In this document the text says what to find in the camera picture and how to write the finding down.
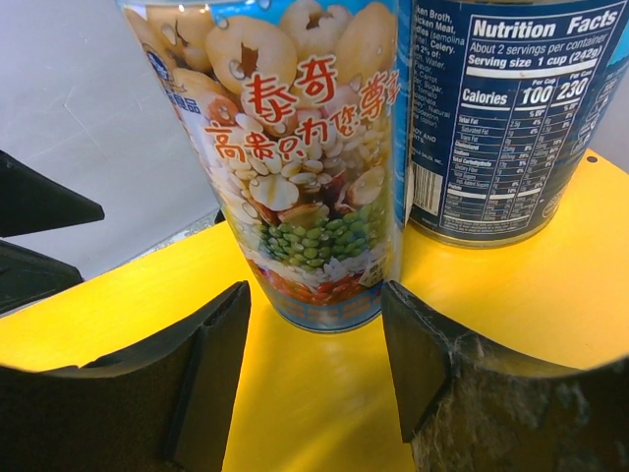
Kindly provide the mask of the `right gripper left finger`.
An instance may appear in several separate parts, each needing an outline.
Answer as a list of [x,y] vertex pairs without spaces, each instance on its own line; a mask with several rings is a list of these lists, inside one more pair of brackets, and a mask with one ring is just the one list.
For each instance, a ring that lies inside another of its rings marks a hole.
[[5,471],[218,471],[252,297],[241,281],[82,366],[1,371]]

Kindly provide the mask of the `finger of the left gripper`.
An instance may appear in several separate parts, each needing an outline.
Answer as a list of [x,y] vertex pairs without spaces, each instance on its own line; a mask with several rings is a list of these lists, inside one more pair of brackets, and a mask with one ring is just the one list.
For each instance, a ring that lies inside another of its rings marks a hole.
[[82,225],[104,218],[102,206],[1,152],[1,313],[84,282],[80,271],[11,244],[9,237]]

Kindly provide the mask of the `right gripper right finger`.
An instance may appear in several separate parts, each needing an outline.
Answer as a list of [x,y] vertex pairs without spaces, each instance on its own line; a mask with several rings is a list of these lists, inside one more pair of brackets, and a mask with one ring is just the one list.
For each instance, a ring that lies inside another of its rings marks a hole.
[[381,293],[402,439],[419,471],[624,471],[628,361],[578,370],[507,348],[401,284]]

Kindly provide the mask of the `tall porridge can plastic lid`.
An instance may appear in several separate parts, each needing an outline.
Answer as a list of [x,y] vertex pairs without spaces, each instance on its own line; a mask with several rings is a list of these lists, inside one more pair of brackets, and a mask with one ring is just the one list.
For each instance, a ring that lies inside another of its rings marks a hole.
[[122,1],[272,307],[345,331],[398,270],[395,1]]

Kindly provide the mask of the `blue soup can top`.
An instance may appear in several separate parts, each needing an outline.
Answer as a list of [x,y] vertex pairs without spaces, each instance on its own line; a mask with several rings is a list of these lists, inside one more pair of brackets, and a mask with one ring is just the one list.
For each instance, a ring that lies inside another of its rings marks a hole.
[[628,68],[624,1],[418,1],[410,217],[451,245],[544,228]]

